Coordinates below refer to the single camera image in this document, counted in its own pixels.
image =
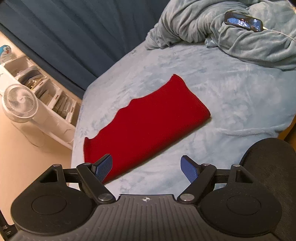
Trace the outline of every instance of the red towel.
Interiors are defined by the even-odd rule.
[[[131,100],[96,137],[86,137],[84,161],[94,163],[111,154],[113,167],[104,182],[109,181],[151,158],[209,117],[205,105],[174,74],[158,90]]]

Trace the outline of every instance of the blue curtain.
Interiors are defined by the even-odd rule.
[[[144,41],[168,0],[5,0],[0,31],[79,97]]]

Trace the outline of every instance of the ribbed black surface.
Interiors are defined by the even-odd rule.
[[[229,236],[208,226],[196,208],[176,202],[172,195],[121,195],[113,204],[97,207],[91,219],[73,232],[37,237],[23,231],[12,241],[274,241],[272,234],[255,238]]]

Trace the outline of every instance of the doraemon figure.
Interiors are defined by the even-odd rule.
[[[3,45],[0,47],[0,64],[12,59],[11,47]]]

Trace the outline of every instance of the wooden bed frame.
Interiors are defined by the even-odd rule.
[[[278,138],[288,142],[296,151],[296,116],[294,117],[291,125],[281,132]]]

